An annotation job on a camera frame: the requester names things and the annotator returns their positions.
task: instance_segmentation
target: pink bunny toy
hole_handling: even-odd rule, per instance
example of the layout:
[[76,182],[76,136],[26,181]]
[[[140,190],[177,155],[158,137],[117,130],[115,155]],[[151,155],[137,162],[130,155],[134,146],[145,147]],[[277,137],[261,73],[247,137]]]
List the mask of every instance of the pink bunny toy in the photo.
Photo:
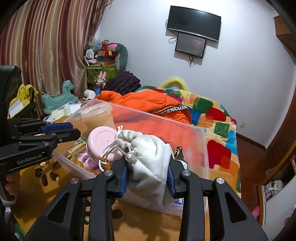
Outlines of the pink bunny toy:
[[106,72],[100,72],[100,74],[98,75],[98,78],[96,79],[97,83],[100,83],[103,85],[103,87],[105,87],[105,80],[106,80]]

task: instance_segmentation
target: green box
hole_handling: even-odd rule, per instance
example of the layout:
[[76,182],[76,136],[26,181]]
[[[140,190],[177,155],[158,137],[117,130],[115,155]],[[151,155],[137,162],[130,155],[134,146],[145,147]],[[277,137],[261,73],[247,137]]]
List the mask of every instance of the green box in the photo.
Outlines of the green box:
[[108,82],[109,79],[114,78],[118,74],[115,64],[105,66],[93,65],[90,67],[86,67],[86,69],[86,79],[87,82],[90,84],[95,83],[95,80],[98,78],[100,71],[106,72],[106,82]]

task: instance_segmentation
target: striped curtain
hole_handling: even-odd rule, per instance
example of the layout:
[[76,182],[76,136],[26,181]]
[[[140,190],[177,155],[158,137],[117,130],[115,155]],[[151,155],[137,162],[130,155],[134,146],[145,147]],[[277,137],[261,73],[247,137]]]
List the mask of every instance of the striped curtain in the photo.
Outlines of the striped curtain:
[[[28,0],[0,35],[0,64],[16,65],[22,81],[39,92],[58,96],[71,80],[83,96],[86,68],[83,51],[101,22],[107,0]],[[43,116],[41,95],[37,112]]]

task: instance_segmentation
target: white fleece bag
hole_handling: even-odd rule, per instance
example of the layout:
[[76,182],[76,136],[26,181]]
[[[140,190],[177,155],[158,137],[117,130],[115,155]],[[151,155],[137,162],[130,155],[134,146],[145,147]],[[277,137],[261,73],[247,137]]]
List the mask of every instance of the white fleece bag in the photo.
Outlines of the white fleece bag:
[[172,155],[170,144],[153,135],[122,130],[115,137],[115,145],[122,151],[131,170],[128,189],[146,201],[165,207],[175,200],[166,187],[168,165]]

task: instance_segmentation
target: plastic storage box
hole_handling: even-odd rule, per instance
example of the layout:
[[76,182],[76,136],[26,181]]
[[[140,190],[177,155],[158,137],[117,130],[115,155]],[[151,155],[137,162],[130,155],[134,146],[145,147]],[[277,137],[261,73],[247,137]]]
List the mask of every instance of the plastic storage box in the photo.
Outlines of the plastic storage box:
[[[67,118],[65,122],[71,122],[75,128],[78,128],[81,131],[81,135],[87,133],[89,128],[83,121],[81,113],[90,106],[99,103],[105,102],[98,99],[88,102],[77,112]],[[209,178],[209,164],[203,128],[184,124],[117,104],[111,103],[111,105],[111,114],[114,120],[115,128],[123,125],[123,129],[140,131],[143,134],[155,135],[162,139],[163,142],[169,143],[172,148],[182,147],[184,160],[188,163],[188,169],[195,172],[201,178]],[[59,144],[53,152],[53,156],[58,160],[64,169],[78,178],[83,180],[94,178],[95,174],[79,167],[67,159],[67,150],[72,145],[73,142]],[[173,203],[167,208],[158,208],[156,205],[147,202],[139,196],[131,193],[129,190],[122,200],[150,210],[178,215],[180,217],[182,216],[182,204]]]

